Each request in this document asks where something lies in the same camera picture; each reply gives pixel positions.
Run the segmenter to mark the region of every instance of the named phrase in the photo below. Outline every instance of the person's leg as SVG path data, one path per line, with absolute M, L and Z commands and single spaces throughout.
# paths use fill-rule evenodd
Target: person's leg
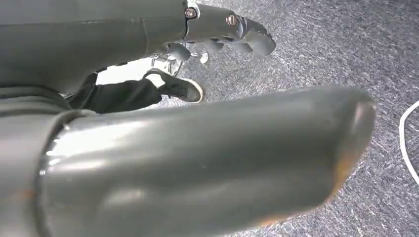
M 196 103 L 202 101 L 204 90 L 190 79 L 179 79 L 161 70 L 151 69 L 142 80 L 95 85 L 88 79 L 75 95 L 67 97 L 74 109 L 88 109 L 99 114 L 138 110 L 157 104 L 161 95 L 178 97 Z

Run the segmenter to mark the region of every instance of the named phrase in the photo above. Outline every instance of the black sneaker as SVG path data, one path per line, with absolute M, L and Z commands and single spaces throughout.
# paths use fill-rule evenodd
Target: black sneaker
M 172 96 L 177 97 L 189 103 L 199 103 L 204 99 L 204 90 L 191 79 L 177 78 L 157 68 L 150 69 L 143 76 L 143 79 L 146 79 L 151 74 L 158 74 L 165 82 L 164 85 L 159 87 L 159 92 L 162 95 L 167 95 L 169 98 Z

